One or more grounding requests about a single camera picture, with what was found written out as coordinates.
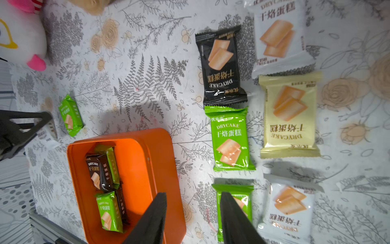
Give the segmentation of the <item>white cookie packet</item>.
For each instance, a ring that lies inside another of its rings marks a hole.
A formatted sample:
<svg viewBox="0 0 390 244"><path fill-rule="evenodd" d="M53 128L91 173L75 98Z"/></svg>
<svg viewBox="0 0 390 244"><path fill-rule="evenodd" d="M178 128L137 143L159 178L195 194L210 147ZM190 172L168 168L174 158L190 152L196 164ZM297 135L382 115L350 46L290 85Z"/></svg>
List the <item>white cookie packet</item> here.
<svg viewBox="0 0 390 244"><path fill-rule="evenodd" d="M245 1L253 15L256 59L252 78L301 75L314 70L306 50L306 5L300 0Z"/></svg>
<svg viewBox="0 0 390 244"><path fill-rule="evenodd" d="M260 236L278 244L310 243L316 194L324 192L323 187L273 174L264 174L264 179L269 187Z"/></svg>

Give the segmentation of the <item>green cookie packet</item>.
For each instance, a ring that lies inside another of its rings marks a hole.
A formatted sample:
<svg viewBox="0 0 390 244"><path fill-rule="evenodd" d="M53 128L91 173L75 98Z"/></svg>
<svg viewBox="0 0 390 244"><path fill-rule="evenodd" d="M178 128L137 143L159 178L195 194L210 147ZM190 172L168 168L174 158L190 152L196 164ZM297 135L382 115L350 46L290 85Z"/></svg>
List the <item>green cookie packet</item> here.
<svg viewBox="0 0 390 244"><path fill-rule="evenodd" d="M59 106L61 117L64 121L67 132L75 137L84 127L78 106L69 94L61 101Z"/></svg>
<svg viewBox="0 0 390 244"><path fill-rule="evenodd" d="M212 146L215 159L213 170L254 171L248 143L246 116L248 108L206 106L210 118Z"/></svg>
<svg viewBox="0 0 390 244"><path fill-rule="evenodd" d="M123 223L118 199L114 191L95 194L102 228L107 231L123 233Z"/></svg>
<svg viewBox="0 0 390 244"><path fill-rule="evenodd" d="M111 145L97 144L94 148L94 152L107 156L115 189L120 184L120 176L115 158L114 147Z"/></svg>
<svg viewBox="0 0 390 244"><path fill-rule="evenodd" d="M220 201L223 192L228 192L232 195L236 203L241 210L247 216L252 223L252 191L254 186L251 185L223 185L212 184L213 189L216 191L216 204L217 204L217 217L218 217L218 231L217 239L220 243L223 243L223 230L222 230L222 218Z"/></svg>

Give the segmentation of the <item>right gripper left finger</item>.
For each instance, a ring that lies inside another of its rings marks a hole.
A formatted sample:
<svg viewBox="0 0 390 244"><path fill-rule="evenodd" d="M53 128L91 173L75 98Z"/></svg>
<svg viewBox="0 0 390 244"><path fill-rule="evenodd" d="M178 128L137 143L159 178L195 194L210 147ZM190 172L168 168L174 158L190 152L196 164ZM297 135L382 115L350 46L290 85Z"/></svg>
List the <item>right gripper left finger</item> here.
<svg viewBox="0 0 390 244"><path fill-rule="evenodd" d="M158 193L123 244L162 244L167 212L166 193Z"/></svg>

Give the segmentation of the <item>orange storage box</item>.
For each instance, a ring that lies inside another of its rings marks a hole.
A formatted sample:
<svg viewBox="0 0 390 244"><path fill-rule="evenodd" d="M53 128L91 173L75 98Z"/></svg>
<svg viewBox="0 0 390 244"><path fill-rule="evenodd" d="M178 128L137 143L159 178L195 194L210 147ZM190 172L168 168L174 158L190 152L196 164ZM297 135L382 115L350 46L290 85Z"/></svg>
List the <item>orange storage box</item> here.
<svg viewBox="0 0 390 244"><path fill-rule="evenodd" d="M86 154L97 144L114 146L129 225L124 233L102 228ZM164 244L179 244L186 223L172 139L162 128L104 135L69 144L67 157L85 238L89 244L121 244L141 219L157 193L167 195Z"/></svg>

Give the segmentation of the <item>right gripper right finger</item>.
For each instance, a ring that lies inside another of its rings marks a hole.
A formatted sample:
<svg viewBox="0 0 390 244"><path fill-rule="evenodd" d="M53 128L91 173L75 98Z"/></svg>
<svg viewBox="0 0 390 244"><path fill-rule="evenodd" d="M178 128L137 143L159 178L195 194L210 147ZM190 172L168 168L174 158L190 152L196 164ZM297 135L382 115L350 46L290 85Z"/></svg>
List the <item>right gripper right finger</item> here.
<svg viewBox="0 0 390 244"><path fill-rule="evenodd" d="M220 213L225 244L266 244L228 192L222 192Z"/></svg>

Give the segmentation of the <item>black cookie packet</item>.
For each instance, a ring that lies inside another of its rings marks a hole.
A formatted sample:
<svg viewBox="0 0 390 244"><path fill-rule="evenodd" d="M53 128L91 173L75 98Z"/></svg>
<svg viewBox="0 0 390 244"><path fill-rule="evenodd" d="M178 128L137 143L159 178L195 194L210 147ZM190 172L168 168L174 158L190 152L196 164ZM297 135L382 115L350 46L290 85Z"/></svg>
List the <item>black cookie packet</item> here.
<svg viewBox="0 0 390 244"><path fill-rule="evenodd" d="M87 154L85 160L94 187L105 193L114 191L114 183L107 156L104 154Z"/></svg>
<svg viewBox="0 0 390 244"><path fill-rule="evenodd" d="M236 35L241 26L196 34L206 106L230 106L248 101L240 84Z"/></svg>

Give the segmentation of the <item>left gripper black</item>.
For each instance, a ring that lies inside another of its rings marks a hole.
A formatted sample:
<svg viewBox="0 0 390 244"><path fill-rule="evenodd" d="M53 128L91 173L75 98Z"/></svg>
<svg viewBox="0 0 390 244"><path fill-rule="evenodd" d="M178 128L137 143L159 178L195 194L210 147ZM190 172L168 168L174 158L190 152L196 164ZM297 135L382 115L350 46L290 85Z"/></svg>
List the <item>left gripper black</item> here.
<svg viewBox="0 0 390 244"><path fill-rule="evenodd" d="M37 119L38 122L17 123L14 119ZM1 110L1 160L17 155L51 120L52 115L48 112Z"/></svg>

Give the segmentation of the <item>yellow cookie packet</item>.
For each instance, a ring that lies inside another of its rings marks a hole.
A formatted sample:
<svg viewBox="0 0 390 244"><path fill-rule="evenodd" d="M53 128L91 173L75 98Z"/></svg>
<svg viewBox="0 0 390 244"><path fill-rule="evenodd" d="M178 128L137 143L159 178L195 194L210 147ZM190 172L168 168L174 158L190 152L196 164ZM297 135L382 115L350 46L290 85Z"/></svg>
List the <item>yellow cookie packet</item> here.
<svg viewBox="0 0 390 244"><path fill-rule="evenodd" d="M319 157L315 143L317 84L321 72L259 76L265 91L262 159Z"/></svg>

